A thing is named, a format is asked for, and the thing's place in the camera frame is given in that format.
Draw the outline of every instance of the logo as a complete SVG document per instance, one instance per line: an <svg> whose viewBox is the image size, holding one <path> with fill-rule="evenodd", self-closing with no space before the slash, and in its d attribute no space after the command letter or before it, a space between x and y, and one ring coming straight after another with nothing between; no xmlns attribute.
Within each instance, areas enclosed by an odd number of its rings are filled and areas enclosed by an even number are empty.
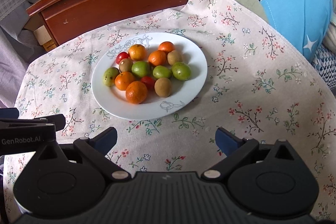
<svg viewBox="0 0 336 224"><path fill-rule="evenodd" d="M2 139L1 143L3 145L8 145L8 144L18 144L18 143L34 143L34 142L40 142L41 141L41 136L36 136L34 137L28 137L28 138L14 138L11 140L6 140Z"/></svg>

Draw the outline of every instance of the kiwi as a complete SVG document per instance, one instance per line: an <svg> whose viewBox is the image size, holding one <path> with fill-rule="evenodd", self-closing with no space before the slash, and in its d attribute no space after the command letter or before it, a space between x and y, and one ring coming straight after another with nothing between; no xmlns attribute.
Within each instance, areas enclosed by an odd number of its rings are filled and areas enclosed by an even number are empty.
<svg viewBox="0 0 336 224"><path fill-rule="evenodd" d="M163 98L169 97L172 91L172 84L168 78L157 79L154 85L155 93Z"/></svg>
<svg viewBox="0 0 336 224"><path fill-rule="evenodd" d="M133 66L133 61L130 60L129 58L125 58L120 61L119 63L119 70L120 72L132 72L132 66Z"/></svg>
<svg viewBox="0 0 336 224"><path fill-rule="evenodd" d="M178 51L168 53L167 60L169 65L174 65L176 62L182 62L182 54Z"/></svg>

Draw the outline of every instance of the tablecloth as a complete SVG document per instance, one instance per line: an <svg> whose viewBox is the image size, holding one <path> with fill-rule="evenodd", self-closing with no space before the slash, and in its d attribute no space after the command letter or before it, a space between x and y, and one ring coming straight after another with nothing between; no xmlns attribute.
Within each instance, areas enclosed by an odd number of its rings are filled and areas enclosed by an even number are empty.
<svg viewBox="0 0 336 224"><path fill-rule="evenodd" d="M169 32L196 43L208 62L199 95L172 115L148 121L116 118L95 102L91 76L101 56L121 40ZM274 143L285 138L316 177L320 194L312 215L336 219L334 184L336 101L308 61L278 32L234 0L189 0L87 32L40 57L28 68L16 107L21 118L63 113L59 143L90 138L109 126L118 131L106 155L136 171L198 173L224 158L215 131ZM169 102L173 107L178 102ZM12 194L32 153L5 159L4 191L9 219L19 215Z"/></svg>

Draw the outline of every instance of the screw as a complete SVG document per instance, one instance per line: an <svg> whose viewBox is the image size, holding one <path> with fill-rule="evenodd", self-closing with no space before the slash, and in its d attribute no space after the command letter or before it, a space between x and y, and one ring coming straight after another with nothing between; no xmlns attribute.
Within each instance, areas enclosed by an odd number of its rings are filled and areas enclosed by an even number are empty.
<svg viewBox="0 0 336 224"><path fill-rule="evenodd" d="M207 170L203 173L203 175L208 179L216 179L221 176L221 173L217 170Z"/></svg>
<svg viewBox="0 0 336 224"><path fill-rule="evenodd" d="M128 173L126 171L115 171L112 173L112 178L125 179L125 178L128 178Z"/></svg>

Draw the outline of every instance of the cardboard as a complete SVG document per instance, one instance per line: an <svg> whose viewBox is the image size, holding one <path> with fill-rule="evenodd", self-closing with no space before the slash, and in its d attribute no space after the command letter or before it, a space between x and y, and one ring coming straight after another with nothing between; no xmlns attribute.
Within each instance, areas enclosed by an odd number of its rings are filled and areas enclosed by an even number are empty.
<svg viewBox="0 0 336 224"><path fill-rule="evenodd" d="M38 43L43 46L43 48L50 52L52 49L57 47L56 43L50 37L46 27L43 25L34 31L34 35L38 41Z"/></svg>

